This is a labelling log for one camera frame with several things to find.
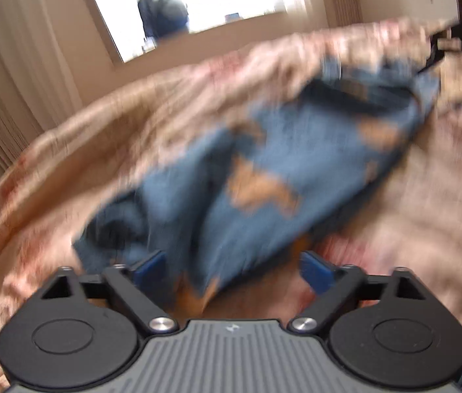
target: gray gripper base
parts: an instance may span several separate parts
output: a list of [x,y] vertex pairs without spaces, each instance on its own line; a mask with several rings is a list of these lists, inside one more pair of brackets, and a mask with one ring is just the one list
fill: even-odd
[[[390,391],[343,372],[313,337],[274,320],[191,321],[182,332],[149,340],[122,375],[90,393],[369,393]],[[430,393],[458,393],[447,384]],[[15,386],[9,393],[31,393]]]

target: blue cloth with orange pattern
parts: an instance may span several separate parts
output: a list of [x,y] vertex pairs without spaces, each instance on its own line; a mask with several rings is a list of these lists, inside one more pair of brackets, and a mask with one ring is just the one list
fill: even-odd
[[99,273],[162,250],[171,280],[187,276],[200,294],[223,288],[309,229],[345,223],[438,91],[438,78],[405,62],[369,72],[325,60],[296,100],[251,107],[250,131],[217,128],[105,206],[74,244],[83,267]]

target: metal pivot bolt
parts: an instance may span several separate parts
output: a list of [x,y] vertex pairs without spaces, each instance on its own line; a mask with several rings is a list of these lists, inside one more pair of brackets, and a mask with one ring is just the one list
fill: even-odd
[[172,320],[170,317],[165,316],[155,317],[154,319],[151,319],[151,321],[149,322],[149,328],[151,328],[153,331],[160,333],[170,331],[174,329],[175,326],[175,321]]
[[309,332],[317,327],[317,321],[312,317],[297,317],[291,322],[291,326],[298,332]]

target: ribbed surface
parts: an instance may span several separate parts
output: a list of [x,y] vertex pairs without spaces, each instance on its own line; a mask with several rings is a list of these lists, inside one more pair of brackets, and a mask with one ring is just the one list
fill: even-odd
[[[11,393],[28,393],[15,387]],[[276,321],[192,321],[179,334],[149,341],[123,375],[91,393],[368,393],[337,368],[311,337]],[[440,387],[431,393],[457,393]]]

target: beige blanket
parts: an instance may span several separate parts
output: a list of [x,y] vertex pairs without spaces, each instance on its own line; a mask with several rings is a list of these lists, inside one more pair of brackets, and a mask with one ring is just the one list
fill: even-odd
[[[325,54],[369,67],[383,57],[423,61],[433,28],[391,21],[261,43],[135,82],[39,137],[0,180],[0,328],[58,266],[80,270],[72,239],[150,168],[219,123],[248,128],[249,103],[294,98]],[[462,321],[462,112],[442,115],[462,101],[462,56],[444,64],[437,113],[372,203],[319,251],[369,272],[409,266]],[[297,241],[295,256],[308,246]],[[205,315],[285,321],[311,299],[293,260]]]

